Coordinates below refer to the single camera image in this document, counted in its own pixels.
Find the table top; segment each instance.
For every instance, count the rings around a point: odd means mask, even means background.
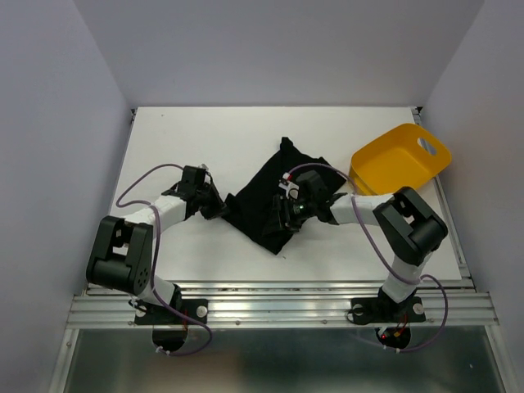
[[[141,107],[115,195],[150,168],[171,162],[206,164],[225,199],[228,192],[236,194],[251,180],[284,136],[303,153],[323,156],[348,173],[355,151],[403,123],[413,123],[408,107]],[[180,176],[177,169],[160,169],[129,198],[154,201]],[[445,219],[435,184],[418,191]],[[111,214],[121,216],[136,209],[117,209],[113,203]],[[370,227],[370,231],[392,261],[393,252],[381,229]],[[424,272],[443,280],[461,278],[449,237]],[[332,226],[309,219],[273,255],[224,220],[205,221],[200,215],[162,233],[157,273],[168,280],[221,282],[354,282],[387,276],[356,224]]]

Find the yellow bin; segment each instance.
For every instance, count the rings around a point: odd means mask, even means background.
[[[380,195],[403,186],[419,188],[450,162],[451,153],[437,138],[406,123],[358,150],[351,157],[350,177],[358,193]]]

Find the folded black t-shirt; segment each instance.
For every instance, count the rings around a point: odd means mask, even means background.
[[[268,222],[273,207],[273,196],[282,193],[278,182],[288,170],[309,162],[327,164],[322,157],[312,158],[302,154],[289,138],[282,138],[280,150],[264,164],[255,177],[236,195],[228,194],[225,203],[229,213],[223,218],[239,231],[245,233],[253,242],[273,252],[275,255],[289,242],[292,234],[278,233],[272,236],[262,236],[264,226]],[[322,167],[298,169],[299,174],[315,170],[331,194],[334,194],[345,180],[336,172]]]

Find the wire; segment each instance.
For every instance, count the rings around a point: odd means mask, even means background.
[[[191,317],[188,317],[187,315],[184,315],[181,312],[179,312],[178,310],[176,310],[173,307],[171,307],[164,299],[162,299],[160,297],[160,295],[158,294],[158,292],[155,289],[155,271],[156,271],[156,265],[158,263],[158,253],[159,253],[159,250],[160,250],[160,235],[162,234],[162,230],[160,228],[160,213],[159,213],[158,209],[156,208],[156,206],[152,205],[149,201],[144,201],[144,200],[135,200],[135,201],[129,201],[129,202],[122,203],[122,199],[133,188],[135,188],[141,181],[143,181],[147,176],[149,176],[151,173],[155,172],[158,169],[166,168],[166,167],[178,168],[180,170],[183,170],[182,166],[176,165],[176,164],[161,164],[161,165],[157,165],[156,167],[154,167],[152,169],[149,169],[145,174],[143,174],[137,180],[135,180],[135,182],[133,184],[131,184],[129,187],[127,187],[124,192],[122,192],[122,195],[120,195],[118,197],[118,199],[116,200],[115,205],[116,205],[116,207],[119,207],[119,208],[132,206],[132,205],[145,205],[145,206],[148,206],[151,210],[153,210],[153,214],[155,215],[156,239],[155,239],[155,251],[153,253],[153,261],[152,261],[152,264],[151,264],[151,277],[150,277],[151,291],[153,292],[153,295],[159,301],[159,303],[161,305],[163,305],[168,311],[170,311],[171,313],[175,314],[177,317],[179,317],[180,319],[182,319],[182,320],[184,320],[184,321],[186,321],[188,323],[192,323],[192,324],[195,324],[195,325],[198,325],[198,326],[204,328],[209,333],[208,340],[202,346],[199,346],[195,350],[190,350],[188,352],[183,352],[182,354],[179,354],[179,353],[176,353],[176,352],[170,352],[170,351],[164,350],[164,349],[162,349],[161,347],[158,347],[158,346],[156,347],[156,350],[158,352],[161,352],[161,353],[163,353],[165,355],[168,355],[168,356],[188,356],[188,355],[194,355],[196,352],[200,352],[201,350],[205,349],[211,343],[211,341],[213,340],[213,332],[211,331],[211,329],[205,323],[202,323],[202,322],[197,321],[197,320],[195,320],[195,319],[193,319]]]
[[[362,215],[360,214],[360,211],[359,211],[359,207],[357,206],[356,204],[356,200],[355,200],[355,191],[357,189],[357,187],[355,186],[355,182],[353,181],[352,178],[350,178],[347,174],[345,174],[344,172],[342,172],[341,170],[337,169],[337,168],[334,168],[330,165],[326,165],[326,164],[320,164],[320,163],[316,163],[316,162],[312,162],[312,163],[307,163],[307,164],[301,164],[301,165],[298,165],[294,168],[292,168],[291,170],[287,171],[289,174],[292,174],[293,172],[295,172],[296,170],[298,169],[302,169],[302,168],[306,168],[306,167],[310,167],[310,166],[321,166],[323,168],[328,168],[328,169],[331,169],[335,172],[337,172],[342,178],[344,178],[345,180],[347,180],[349,183],[351,183],[351,185],[353,186],[353,193],[351,194],[351,205],[353,206],[353,210],[355,212],[355,217],[357,219],[357,221],[359,222],[359,225],[360,227],[362,228],[362,231],[364,232],[364,235],[366,236],[366,238],[368,239],[369,241],[369,244],[371,245],[371,247],[375,250],[375,253],[377,254],[378,256],[378,259],[382,262],[382,264],[386,267],[387,271],[393,276],[395,277],[397,280],[405,283],[405,284],[409,284],[409,285],[418,285],[424,278],[430,278],[431,280],[433,280],[435,282],[435,284],[438,286],[438,288],[440,289],[440,291],[442,292],[442,297],[444,298],[444,317],[442,318],[442,323],[440,324],[439,326],[439,329],[437,330],[437,332],[435,333],[435,336],[433,336],[432,338],[430,338],[428,341],[422,343],[421,345],[419,346],[414,346],[412,348],[406,348],[406,349],[403,349],[403,350],[399,350],[399,349],[394,349],[394,348],[391,348],[393,350],[396,350],[397,352],[414,352],[415,350],[421,350],[422,348],[425,348],[427,346],[429,346],[432,342],[434,342],[438,336],[441,335],[442,331],[444,330],[444,327],[445,327],[445,324],[448,320],[448,313],[449,313],[449,302],[448,302],[448,296],[446,295],[445,293],[445,289],[444,287],[442,286],[442,284],[440,283],[439,280],[437,280],[435,277],[431,276],[430,274],[423,274],[422,276],[420,276],[420,279],[417,280],[417,281],[414,281],[414,280],[408,280],[407,278],[403,278],[402,276],[400,276],[388,263],[387,263],[387,260],[386,258],[384,257],[384,255],[381,253],[380,249],[378,248],[377,246],[377,243],[375,242],[375,240],[373,239],[373,236],[371,235],[371,233],[369,232],[368,228],[366,227],[366,224],[362,218]],[[361,341],[366,341],[367,343],[369,344],[373,344],[373,345],[376,345],[376,346],[380,346],[382,347],[382,345],[380,344],[377,344],[375,342],[371,342],[371,341],[368,341],[368,340],[365,340],[365,339],[362,339],[359,337],[359,339]]]

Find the gray wall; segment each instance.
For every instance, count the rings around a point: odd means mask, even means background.
[[[129,106],[71,0],[0,5],[0,391],[46,391]]]
[[[522,378],[523,21],[521,0],[488,0],[422,111],[453,154],[445,192],[475,282],[493,296]]]
[[[481,0],[75,0],[133,106],[422,105]]]

